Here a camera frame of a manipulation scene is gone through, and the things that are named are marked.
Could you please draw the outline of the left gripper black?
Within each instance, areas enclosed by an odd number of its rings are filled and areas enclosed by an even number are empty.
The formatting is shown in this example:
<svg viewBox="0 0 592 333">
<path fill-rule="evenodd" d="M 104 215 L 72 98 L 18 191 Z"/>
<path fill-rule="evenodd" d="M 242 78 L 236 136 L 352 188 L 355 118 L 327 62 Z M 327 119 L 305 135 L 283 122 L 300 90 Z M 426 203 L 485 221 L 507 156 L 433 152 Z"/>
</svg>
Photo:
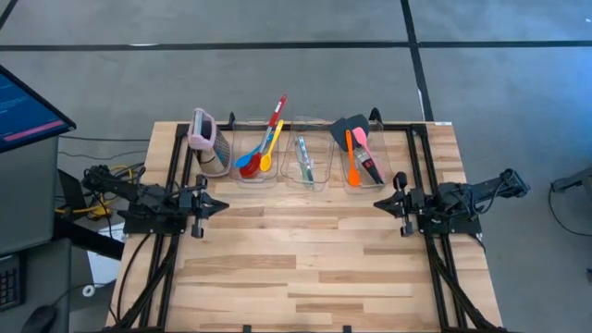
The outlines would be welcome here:
<svg viewBox="0 0 592 333">
<path fill-rule="evenodd" d="M 204 237 L 204 221 L 229 208 L 228 203 L 214 199 L 207 192 L 207 179 L 203 175 L 196 177 L 196 185 L 185 187 L 179 195 L 179 209 L 187 216 L 194 216 L 191 226 L 191 236 L 196 239 Z"/>
</svg>

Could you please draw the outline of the white paper sheet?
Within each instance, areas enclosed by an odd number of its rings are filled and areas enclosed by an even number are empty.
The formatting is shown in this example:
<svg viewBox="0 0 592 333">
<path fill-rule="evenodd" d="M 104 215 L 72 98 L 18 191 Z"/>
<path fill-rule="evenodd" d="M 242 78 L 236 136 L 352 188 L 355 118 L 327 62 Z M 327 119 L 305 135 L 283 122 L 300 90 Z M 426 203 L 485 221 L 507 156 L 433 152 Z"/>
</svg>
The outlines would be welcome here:
<svg viewBox="0 0 592 333">
<path fill-rule="evenodd" d="M 126 236 L 123 232 L 124 223 L 119 223 L 108 229 L 108 227 L 101 228 L 98 233 L 108 238 L 113 237 L 117 241 L 124 242 Z M 120 261 L 112 259 L 91 251 L 87 252 L 90 269 L 92 272 L 92 280 L 95 284 L 107 284 L 117 278 Z"/>
</svg>

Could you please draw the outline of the yellow hand tool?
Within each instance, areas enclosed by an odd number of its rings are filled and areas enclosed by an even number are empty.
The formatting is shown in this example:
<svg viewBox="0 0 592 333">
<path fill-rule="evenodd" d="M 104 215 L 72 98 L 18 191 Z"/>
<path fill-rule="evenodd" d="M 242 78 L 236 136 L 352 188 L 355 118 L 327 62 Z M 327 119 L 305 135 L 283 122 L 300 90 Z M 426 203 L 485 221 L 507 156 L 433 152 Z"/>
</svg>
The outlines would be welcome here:
<svg viewBox="0 0 592 333">
<path fill-rule="evenodd" d="M 64 207 L 59 207 L 59 208 L 55 208 L 54 212 L 59 215 L 62 216 L 65 219 L 71 220 L 71 221 L 75 221 L 78 219 L 81 219 L 83 217 L 89 217 L 90 219 L 101 219 L 101 218 L 107 218 L 111 216 L 112 210 L 110 208 L 108 208 L 107 206 L 92 206 L 92 207 L 88 207 L 88 208 L 79 208 L 79 209 L 73 209 L 71 207 L 68 206 L 64 206 Z"/>
</svg>

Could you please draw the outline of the computer monitor blue screen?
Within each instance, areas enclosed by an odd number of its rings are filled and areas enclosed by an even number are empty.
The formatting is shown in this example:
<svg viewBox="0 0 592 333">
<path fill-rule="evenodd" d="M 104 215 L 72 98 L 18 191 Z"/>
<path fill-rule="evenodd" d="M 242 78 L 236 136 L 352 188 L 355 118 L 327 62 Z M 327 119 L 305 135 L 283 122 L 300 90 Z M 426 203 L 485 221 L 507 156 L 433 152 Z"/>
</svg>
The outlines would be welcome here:
<svg viewBox="0 0 592 333">
<path fill-rule="evenodd" d="M 72 119 L 0 65 L 0 154 L 76 128 Z"/>
</svg>

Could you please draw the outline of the black oval-headed spatula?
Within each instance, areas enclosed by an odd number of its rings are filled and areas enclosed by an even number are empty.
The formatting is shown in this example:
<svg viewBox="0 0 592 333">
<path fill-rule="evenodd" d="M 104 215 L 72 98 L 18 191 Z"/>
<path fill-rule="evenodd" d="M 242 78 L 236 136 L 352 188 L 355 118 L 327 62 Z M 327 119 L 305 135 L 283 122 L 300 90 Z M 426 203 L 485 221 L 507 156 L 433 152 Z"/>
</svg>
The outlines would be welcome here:
<svg viewBox="0 0 592 333">
<path fill-rule="evenodd" d="M 376 184 L 383 184 L 383 173 L 369 148 L 369 123 L 363 115 L 355 115 L 347 119 L 353 139 L 353 153 L 360 166 L 363 167 Z"/>
</svg>

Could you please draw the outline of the black keyboard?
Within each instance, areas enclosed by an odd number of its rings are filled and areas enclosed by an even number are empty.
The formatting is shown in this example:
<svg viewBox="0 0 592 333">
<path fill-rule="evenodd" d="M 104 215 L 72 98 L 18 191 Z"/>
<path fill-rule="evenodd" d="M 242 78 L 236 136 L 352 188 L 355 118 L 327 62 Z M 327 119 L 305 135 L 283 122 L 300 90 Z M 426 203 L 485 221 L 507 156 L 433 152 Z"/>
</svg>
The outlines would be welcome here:
<svg viewBox="0 0 592 333">
<path fill-rule="evenodd" d="M 25 301 L 23 258 L 17 253 L 0 257 L 0 312 Z"/>
</svg>

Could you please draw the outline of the orange silicone spatula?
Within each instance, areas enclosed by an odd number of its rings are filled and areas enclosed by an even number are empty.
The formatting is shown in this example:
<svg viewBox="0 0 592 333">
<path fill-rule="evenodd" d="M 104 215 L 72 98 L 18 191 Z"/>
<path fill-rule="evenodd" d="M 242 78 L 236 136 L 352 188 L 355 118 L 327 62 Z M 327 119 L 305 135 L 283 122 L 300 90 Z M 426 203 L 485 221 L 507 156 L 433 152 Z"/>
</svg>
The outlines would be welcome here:
<svg viewBox="0 0 592 333">
<path fill-rule="evenodd" d="M 360 185 L 361 179 L 358 170 L 355 167 L 355 158 L 353 153 L 352 134 L 349 129 L 345 131 L 345 139 L 348 149 L 348 156 L 350 162 L 348 182 L 351 186 L 357 187 Z"/>
</svg>

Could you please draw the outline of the black aluminium table frame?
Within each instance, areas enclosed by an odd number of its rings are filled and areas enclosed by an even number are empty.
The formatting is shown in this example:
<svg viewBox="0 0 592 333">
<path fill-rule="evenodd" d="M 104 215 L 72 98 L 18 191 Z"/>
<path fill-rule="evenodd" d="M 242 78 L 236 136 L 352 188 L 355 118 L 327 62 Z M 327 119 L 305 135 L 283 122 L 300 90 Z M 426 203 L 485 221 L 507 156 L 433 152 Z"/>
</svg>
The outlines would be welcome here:
<svg viewBox="0 0 592 333">
<path fill-rule="evenodd" d="M 393 173 L 419 167 L 420 186 L 465 182 L 452 126 L 383 131 Z M 401 221 L 376 209 L 381 191 L 348 194 L 338 148 L 321 191 L 290 187 L 280 169 L 289 129 L 278 146 L 277 184 L 242 188 L 230 176 L 208 192 L 230 208 L 204 222 L 204 238 L 180 236 L 165 322 L 168 332 L 425 331 L 440 329 L 424 235 L 400 236 Z M 143 235 L 124 248 L 113 310 L 123 315 L 147 283 L 154 236 L 126 266 Z M 485 318 L 502 325 L 485 252 L 471 236 L 450 235 L 458 279 Z"/>
</svg>

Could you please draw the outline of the red spoon steel neck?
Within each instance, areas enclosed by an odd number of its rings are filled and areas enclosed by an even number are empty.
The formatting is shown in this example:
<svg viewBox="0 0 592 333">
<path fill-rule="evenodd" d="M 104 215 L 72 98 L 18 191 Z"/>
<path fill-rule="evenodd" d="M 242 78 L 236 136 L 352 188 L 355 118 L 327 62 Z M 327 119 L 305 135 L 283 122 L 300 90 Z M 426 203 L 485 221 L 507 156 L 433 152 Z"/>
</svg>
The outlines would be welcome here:
<svg viewBox="0 0 592 333">
<path fill-rule="evenodd" d="M 261 143 L 263 143 L 265 141 L 266 137 L 271 132 L 273 132 L 273 134 L 274 134 L 274 130 L 275 130 L 278 122 L 280 121 L 280 115 L 287 103 L 287 100 L 288 100 L 288 96 L 285 93 L 282 94 L 278 103 L 277 103 L 277 106 L 275 107 L 275 109 L 272 113 L 271 118 L 268 121 L 266 130 L 265 130 L 265 134 L 263 136 Z M 261 161 L 262 156 L 267 152 L 269 144 L 265 148 L 261 148 L 258 153 L 254 154 L 251 158 L 250 163 L 247 166 L 239 168 L 240 175 L 244 179 L 254 179 L 261 172 L 260 161 Z"/>
</svg>

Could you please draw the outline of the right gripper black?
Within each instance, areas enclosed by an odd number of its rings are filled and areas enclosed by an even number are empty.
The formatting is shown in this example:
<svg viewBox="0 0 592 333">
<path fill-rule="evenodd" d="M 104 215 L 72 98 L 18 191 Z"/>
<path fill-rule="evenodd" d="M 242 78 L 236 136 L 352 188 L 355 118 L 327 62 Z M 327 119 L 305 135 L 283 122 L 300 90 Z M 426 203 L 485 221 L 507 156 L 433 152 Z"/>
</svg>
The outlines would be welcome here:
<svg viewBox="0 0 592 333">
<path fill-rule="evenodd" d="M 405 191 L 408 179 L 404 172 L 400 171 L 395 175 L 393 185 L 395 188 L 394 193 L 386 199 L 374 202 L 374 205 L 395 218 L 401 218 L 401 236 L 403 238 L 410 237 L 414 234 L 414 229 L 413 223 L 409 220 L 409 214 L 421 213 L 425 207 L 425 196 L 420 189 L 413 188 Z"/>
</svg>

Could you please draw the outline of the blue silicone spoon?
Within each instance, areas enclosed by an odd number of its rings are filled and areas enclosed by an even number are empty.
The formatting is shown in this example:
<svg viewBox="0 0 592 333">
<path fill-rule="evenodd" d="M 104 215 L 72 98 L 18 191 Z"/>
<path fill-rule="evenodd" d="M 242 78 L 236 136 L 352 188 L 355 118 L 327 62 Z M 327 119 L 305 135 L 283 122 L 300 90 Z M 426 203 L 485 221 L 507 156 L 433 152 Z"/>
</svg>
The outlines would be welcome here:
<svg viewBox="0 0 592 333">
<path fill-rule="evenodd" d="M 265 141 L 263 143 L 260 143 L 258 146 L 256 146 L 250 153 L 245 154 L 243 156 L 241 156 L 235 163 L 236 167 L 246 167 L 250 161 L 251 158 L 254 154 L 258 153 L 260 151 L 261 148 L 265 148 L 272 140 L 272 134 L 273 132 L 271 132 L 265 139 Z"/>
</svg>

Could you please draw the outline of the pink silicone spatula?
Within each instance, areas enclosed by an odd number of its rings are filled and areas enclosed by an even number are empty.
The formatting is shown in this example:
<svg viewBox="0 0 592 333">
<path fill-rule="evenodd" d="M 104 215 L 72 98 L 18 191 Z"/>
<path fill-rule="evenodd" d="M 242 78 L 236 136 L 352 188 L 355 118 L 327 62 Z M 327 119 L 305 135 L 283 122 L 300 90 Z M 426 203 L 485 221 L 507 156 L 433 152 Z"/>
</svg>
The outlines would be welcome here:
<svg viewBox="0 0 592 333">
<path fill-rule="evenodd" d="M 361 127 L 357 127 L 353 129 L 353 135 L 355 140 L 361 145 L 363 151 L 361 152 L 361 161 L 362 165 L 373 179 L 376 184 L 383 184 L 384 180 L 382 178 L 382 174 L 378 167 L 378 164 L 373 157 L 368 144 L 367 144 L 367 136 L 364 132 L 364 129 Z"/>
</svg>

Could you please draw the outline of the yellow silicone spoon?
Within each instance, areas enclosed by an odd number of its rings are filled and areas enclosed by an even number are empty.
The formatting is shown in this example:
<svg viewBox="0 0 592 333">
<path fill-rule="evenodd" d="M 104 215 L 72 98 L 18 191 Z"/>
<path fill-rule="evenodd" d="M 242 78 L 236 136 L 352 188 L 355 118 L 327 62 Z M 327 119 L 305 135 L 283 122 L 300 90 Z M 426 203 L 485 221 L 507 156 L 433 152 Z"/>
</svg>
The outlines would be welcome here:
<svg viewBox="0 0 592 333">
<path fill-rule="evenodd" d="M 284 120 L 281 119 L 278 123 L 277 126 L 274 130 L 274 134 L 272 137 L 272 141 L 269 144 L 268 150 L 267 152 L 262 156 L 261 161 L 260 161 L 260 170 L 263 172 L 267 172 L 272 165 L 272 152 L 274 150 L 274 147 L 276 145 L 276 142 L 278 140 L 279 134 L 282 131 L 283 128 L 283 124 L 284 124 Z"/>
</svg>

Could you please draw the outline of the black square-headed spatula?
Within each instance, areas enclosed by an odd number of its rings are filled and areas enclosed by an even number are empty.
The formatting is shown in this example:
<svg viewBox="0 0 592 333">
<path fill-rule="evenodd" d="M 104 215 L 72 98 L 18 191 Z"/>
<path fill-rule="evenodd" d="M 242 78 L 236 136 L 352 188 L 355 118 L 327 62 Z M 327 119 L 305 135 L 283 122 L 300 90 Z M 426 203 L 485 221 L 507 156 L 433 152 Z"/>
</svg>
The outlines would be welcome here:
<svg viewBox="0 0 592 333">
<path fill-rule="evenodd" d="M 364 117 L 364 115 L 355 115 L 355 116 L 352 116 L 349 118 L 342 117 L 342 118 L 338 119 L 337 121 L 335 121 L 329 127 L 329 131 L 341 150 L 341 153 L 340 153 L 341 157 L 344 158 L 346 161 L 349 161 L 348 149 L 347 149 L 347 144 L 346 144 L 346 139 L 345 139 L 345 131 L 350 130 L 353 149 L 355 152 L 354 156 L 362 163 L 361 152 L 363 151 L 363 149 L 362 149 L 361 145 L 355 140 L 355 137 L 353 135 L 353 129 L 357 128 L 357 127 L 363 128 L 366 135 L 368 135 L 369 122 Z"/>
</svg>

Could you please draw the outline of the clear plastic bin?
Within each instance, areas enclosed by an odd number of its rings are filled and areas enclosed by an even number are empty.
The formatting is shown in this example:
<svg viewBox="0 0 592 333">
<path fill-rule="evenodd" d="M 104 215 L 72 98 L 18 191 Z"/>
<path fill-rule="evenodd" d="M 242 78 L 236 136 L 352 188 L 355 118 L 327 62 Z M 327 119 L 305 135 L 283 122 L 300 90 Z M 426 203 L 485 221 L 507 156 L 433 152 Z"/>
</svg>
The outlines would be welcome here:
<svg viewBox="0 0 592 333">
<path fill-rule="evenodd" d="M 323 190 L 330 178 L 334 139 L 329 123 L 312 117 L 296 117 L 290 123 L 280 173 L 290 187 L 307 191 Z M 313 167 L 314 184 L 303 181 L 296 139 L 303 136 L 309 160 Z"/>
<path fill-rule="evenodd" d="M 373 179 L 369 176 L 366 170 L 360 166 L 359 162 L 355 158 L 355 167 L 360 173 L 360 185 L 357 187 L 353 187 L 348 182 L 349 176 L 349 169 L 350 169 L 350 162 L 346 161 L 344 158 L 341 157 L 340 153 L 340 162 L 341 162 L 341 171 L 343 177 L 343 188 L 348 194 L 362 194 L 362 193 L 369 193 L 373 191 L 381 191 L 386 185 L 388 185 L 393 177 L 394 173 L 391 169 L 389 156 L 388 156 L 388 149 L 386 142 L 384 140 L 383 135 L 383 125 L 377 121 L 369 122 L 369 148 L 373 153 L 378 165 L 380 166 L 380 170 L 383 173 L 383 184 L 376 184 Z"/>
<path fill-rule="evenodd" d="M 236 162 L 244 155 L 250 153 L 257 147 L 265 134 L 267 128 L 267 120 L 262 118 L 244 119 L 242 121 L 236 120 L 233 129 L 232 147 L 232 162 L 229 171 L 229 176 L 238 183 L 242 188 L 272 188 L 277 184 L 278 174 L 278 146 L 276 142 L 273 153 L 271 154 L 272 164 L 268 171 L 259 171 L 254 178 L 244 178 L 240 169 L 236 166 Z"/>
</svg>

